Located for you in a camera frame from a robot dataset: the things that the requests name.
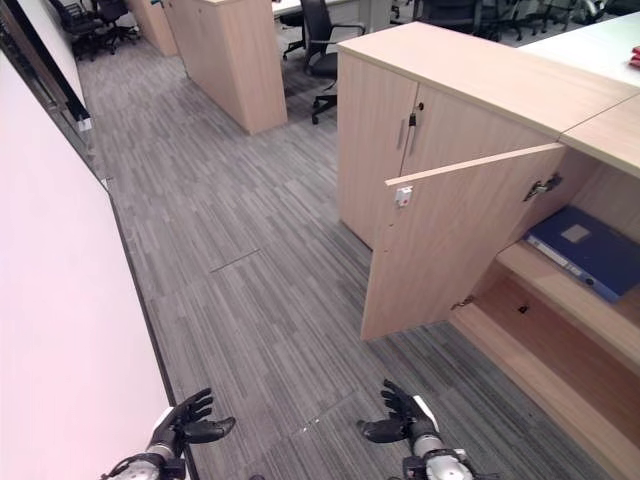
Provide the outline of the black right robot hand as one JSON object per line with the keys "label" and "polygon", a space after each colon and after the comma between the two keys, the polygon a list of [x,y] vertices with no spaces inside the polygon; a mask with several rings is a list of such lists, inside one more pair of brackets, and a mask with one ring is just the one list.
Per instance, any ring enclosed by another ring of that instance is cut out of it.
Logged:
{"label": "black right robot hand", "polygon": [[380,395],[388,408],[387,417],[356,422],[356,428],[365,439],[377,444],[407,440],[413,447],[423,437],[440,437],[435,415],[419,395],[408,394],[389,379],[384,379]]}

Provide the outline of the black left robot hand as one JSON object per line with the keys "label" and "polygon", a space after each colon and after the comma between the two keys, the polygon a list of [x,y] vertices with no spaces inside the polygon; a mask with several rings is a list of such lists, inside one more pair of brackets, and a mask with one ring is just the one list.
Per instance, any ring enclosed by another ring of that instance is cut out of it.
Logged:
{"label": "black left robot hand", "polygon": [[179,458],[189,445],[213,443],[229,435],[236,426],[234,416],[212,420],[213,394],[210,387],[172,407],[153,429],[147,450]]}

